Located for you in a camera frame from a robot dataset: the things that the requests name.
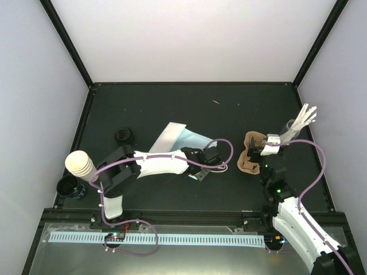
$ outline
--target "black frame edge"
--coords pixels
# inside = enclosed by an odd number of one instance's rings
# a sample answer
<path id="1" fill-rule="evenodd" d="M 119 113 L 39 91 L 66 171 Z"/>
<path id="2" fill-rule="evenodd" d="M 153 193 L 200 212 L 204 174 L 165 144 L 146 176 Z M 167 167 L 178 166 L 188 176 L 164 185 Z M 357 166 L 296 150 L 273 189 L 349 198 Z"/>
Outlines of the black frame edge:
<path id="1" fill-rule="evenodd" d="M 149 81 L 149 82 L 95 82 L 101 85 L 292 85 L 289 81 Z"/>
<path id="2" fill-rule="evenodd" d="M 66 49 L 68 50 L 71 58 L 73 59 L 76 67 L 78 68 L 82 78 L 84 79 L 86 85 L 90 88 L 93 86 L 93 81 L 88 74 L 87 69 L 85 68 L 73 42 L 70 39 L 70 36 L 65 29 L 63 23 L 61 22 L 60 17 L 57 14 L 56 9 L 54 8 L 51 0 L 40 0 L 41 4 L 43 5 L 48 17 L 50 18 L 53 26 L 55 27 L 58 35 L 60 36 L 61 40 L 63 41 Z"/>
<path id="3" fill-rule="evenodd" d="M 300 67 L 296 77 L 293 81 L 293 86 L 296 88 L 302 82 L 304 76 L 306 75 L 307 71 L 311 67 L 314 59 L 316 58 L 318 52 L 320 51 L 323 43 L 327 39 L 327 36 L 331 32 L 332 28 L 334 27 L 336 21 L 338 20 L 339 16 L 343 12 L 344 7 L 348 3 L 349 0 L 337 0 L 333 9 L 331 10 L 329 16 L 327 17 L 324 25 L 322 26 L 321 31 L 319 32 L 314 44 L 312 45 L 306 59 L 304 60 L 302 66 Z"/>
<path id="4" fill-rule="evenodd" d="M 94 99 L 94 96 L 96 94 L 96 91 L 97 91 L 97 89 L 94 88 L 94 87 L 90 88 L 89 91 L 88 91 L 88 95 L 87 95 L 87 98 L 85 99 L 84 107 L 83 107 L 83 110 L 81 112 L 80 120 L 79 120 L 78 126 L 76 128 L 73 143 L 72 143 L 71 148 L 70 148 L 70 153 L 79 148 L 81 138 L 83 137 L 83 132 L 84 132 L 87 120 L 88 120 L 89 112 L 91 110 L 93 99 Z M 68 173 L 68 171 L 65 169 L 64 173 L 63 173 L 63 176 L 66 175 L 67 173 Z M 62 208 L 63 204 L 64 204 L 64 199 L 61 198 L 57 194 L 56 198 L 55 198 L 55 201 L 53 203 L 54 208 L 58 208 L 58 207 Z"/>
<path id="5" fill-rule="evenodd" d="M 299 107 L 301 108 L 303 106 L 303 104 L 302 104 L 302 101 L 300 99 L 300 96 L 299 96 L 299 92 L 298 92 L 297 87 L 293 86 L 293 91 L 296 94 L 296 98 L 297 98 Z M 314 137 L 313 137 L 313 135 L 311 133 L 310 127 L 307 126 L 307 127 L 305 127 L 305 129 L 306 129 L 307 133 L 310 135 L 311 140 L 314 141 Z M 313 146 L 313 151 L 314 151 L 314 154 L 315 154 L 317 165 L 318 165 L 319 169 L 321 170 L 321 168 L 322 168 L 321 161 L 320 161 L 319 155 L 317 153 L 317 149 L 314 146 Z M 326 202 L 326 204 L 329 204 L 330 205 L 330 211 L 333 212 L 333 211 L 335 211 L 335 204 L 333 202 L 333 198 L 331 197 L 329 185 L 327 184 L 327 180 L 325 178 L 325 174 L 322 175 L 322 178 L 321 179 L 325 183 L 323 185 L 323 188 L 325 189 L 325 195 L 326 195 L 326 198 L 325 199 L 327 200 L 325 202 Z"/>

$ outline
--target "metal frame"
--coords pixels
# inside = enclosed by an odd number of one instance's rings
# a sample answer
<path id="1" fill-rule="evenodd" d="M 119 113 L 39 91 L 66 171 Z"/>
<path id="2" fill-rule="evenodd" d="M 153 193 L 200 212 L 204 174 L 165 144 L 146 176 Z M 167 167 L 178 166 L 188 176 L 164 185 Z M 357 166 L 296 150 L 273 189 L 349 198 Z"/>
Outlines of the metal frame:
<path id="1" fill-rule="evenodd" d="M 343 228 L 348 245 L 357 251 L 356 243 L 345 214 L 342 212 L 333 213 L 310 213 L 312 217 L 322 227 L 341 227 Z M 232 213 L 223 215 L 221 212 L 202 211 L 196 215 L 188 214 L 184 211 L 125 211 L 124 218 L 141 218 L 149 221 L 153 225 L 216 225 L 228 226 L 231 229 L 242 227 L 245 232 L 258 232 L 259 235 L 272 236 L 276 232 L 268 233 L 263 231 L 260 223 L 260 212 Z M 32 267 L 32 262 L 36 255 L 38 243 L 42 236 L 42 231 L 46 223 L 84 223 L 90 224 L 91 229 L 100 229 L 108 232 L 110 227 L 101 221 L 99 210 L 66 210 L 66 209 L 45 209 L 38 225 L 36 235 L 30 248 L 22 275 L 27 275 Z"/>
<path id="2" fill-rule="evenodd" d="M 336 21 L 338 20 L 340 14 L 343 12 L 344 7 L 348 3 L 349 0 L 337 0 L 333 9 L 331 10 L 329 16 L 327 17 L 321 31 L 319 32 L 315 42 L 313 43 L 306 59 L 304 60 L 300 70 L 298 71 L 292 85 L 294 87 L 298 87 L 299 84 L 302 82 L 304 76 L 306 75 L 307 71 L 309 70 L 311 64 L 313 63 L 314 59 L 316 58 L 320 48 L 322 47 L 323 43 L 327 39 L 327 36 L 331 32 L 333 26 L 335 25 Z M 93 87 L 93 81 L 89 76 L 87 69 L 85 68 L 74 44 L 65 29 L 63 22 L 61 21 L 60 17 L 57 14 L 56 9 L 54 8 L 51 0 L 40 0 L 42 3 L 47 15 L 49 16 L 53 26 L 55 27 L 56 31 L 58 32 L 61 40 L 63 41 L 66 49 L 68 50 L 70 56 L 72 57 L 75 65 L 77 66 L 81 76 L 83 77 L 86 85 L 89 88 Z"/>
<path id="3" fill-rule="evenodd" d="M 56 9 L 54 8 L 51 0 L 40 0 L 41 4 L 43 5 L 45 11 L 47 12 L 48 17 L 50 18 L 53 26 L 57 30 L 61 40 L 63 41 L 66 49 L 68 50 L 71 58 L 73 59 L 76 67 L 78 68 L 81 76 L 83 77 L 86 85 L 91 88 L 93 86 L 93 81 L 87 72 L 76 48 L 74 47 L 73 42 L 70 39 L 70 36 L 65 29 L 63 23 L 61 22 L 60 17 L 57 14 Z"/>
<path id="4" fill-rule="evenodd" d="M 329 16 L 327 17 L 322 29 L 317 36 L 314 44 L 312 45 L 306 59 L 304 60 L 302 66 L 300 67 L 296 78 L 293 81 L 293 86 L 298 87 L 299 84 L 302 82 L 304 76 L 306 75 L 307 71 L 309 70 L 312 62 L 316 58 L 318 52 L 320 51 L 323 43 L 327 39 L 327 36 L 331 32 L 332 28 L 334 27 L 335 23 L 337 22 L 339 16 L 341 15 L 344 7 L 348 3 L 348 0 L 337 0 L 333 9 L 331 10 Z"/>

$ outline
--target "gray wall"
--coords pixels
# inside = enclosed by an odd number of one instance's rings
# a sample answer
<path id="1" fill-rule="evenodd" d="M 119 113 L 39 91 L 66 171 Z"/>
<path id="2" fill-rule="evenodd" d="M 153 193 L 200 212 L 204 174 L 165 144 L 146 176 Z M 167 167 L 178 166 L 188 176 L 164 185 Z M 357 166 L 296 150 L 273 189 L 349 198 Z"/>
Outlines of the gray wall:
<path id="1" fill-rule="evenodd" d="M 20 274 L 87 87 L 38 0 L 2 1 L 0 37 L 0 274 Z"/>
<path id="2" fill-rule="evenodd" d="M 311 130 L 326 151 L 332 196 L 367 270 L 366 10 L 366 0 L 349 1 L 299 90 L 304 102 L 318 106 Z"/>

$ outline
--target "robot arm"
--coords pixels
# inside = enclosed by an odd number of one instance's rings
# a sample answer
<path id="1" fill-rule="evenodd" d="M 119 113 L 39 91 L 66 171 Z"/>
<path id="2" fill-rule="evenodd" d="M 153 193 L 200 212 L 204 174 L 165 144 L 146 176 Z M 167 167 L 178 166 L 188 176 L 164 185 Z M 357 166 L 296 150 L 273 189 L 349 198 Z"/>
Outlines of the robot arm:
<path id="1" fill-rule="evenodd" d="M 154 155 L 179 156 L 181 159 L 176 159 L 175 157 L 149 158 Z M 113 219 L 122 215 L 123 193 L 139 178 L 166 173 L 187 173 L 192 178 L 202 181 L 210 170 L 192 165 L 183 161 L 182 158 L 209 166 L 222 163 L 216 147 L 204 148 L 203 150 L 184 147 L 174 152 L 144 153 L 134 151 L 130 145 L 123 145 L 107 156 L 97 168 L 101 169 L 122 159 L 141 157 L 143 159 L 115 166 L 99 174 L 99 181 L 104 193 L 103 204 L 107 219 Z"/>
<path id="2" fill-rule="evenodd" d="M 271 207 L 263 208 L 261 214 L 263 226 L 267 230 L 275 229 L 287 239 L 311 275 L 347 274 L 340 260 L 326 243 L 343 256 L 355 274 L 359 274 L 358 266 L 353 265 L 356 253 L 350 247 L 342 247 L 331 238 L 302 204 L 300 210 L 298 209 L 298 197 L 286 182 L 287 170 L 282 154 L 271 153 L 260 156 L 260 179 L 265 196 L 272 204 Z"/>

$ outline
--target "black table surface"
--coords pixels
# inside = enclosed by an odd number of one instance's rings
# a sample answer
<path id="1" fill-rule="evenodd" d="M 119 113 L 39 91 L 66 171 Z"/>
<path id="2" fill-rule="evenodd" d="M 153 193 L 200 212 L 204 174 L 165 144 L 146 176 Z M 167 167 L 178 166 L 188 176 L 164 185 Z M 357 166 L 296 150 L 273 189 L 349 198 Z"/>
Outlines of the black table surface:
<path id="1" fill-rule="evenodd" d="M 124 209 L 177 211 L 259 211 L 266 203 L 258 175 L 241 172 L 237 160 L 248 131 L 279 133 L 297 116 L 299 97 L 290 84 L 99 84 L 81 138 L 80 150 L 95 164 L 118 148 L 114 133 L 130 127 L 133 148 L 148 152 L 172 121 L 209 138 L 225 138 L 235 148 L 228 171 L 210 173 L 202 182 L 179 175 L 147 176 L 123 197 Z M 311 139 L 304 129 L 299 138 Z M 226 144 L 218 144 L 222 157 Z M 307 144 L 285 150 L 287 181 L 300 194 L 318 175 L 315 151 Z M 81 199 L 66 199 L 67 209 L 98 209 L 99 196 L 87 185 Z M 303 203 L 309 211 L 328 211 L 325 182 Z"/>

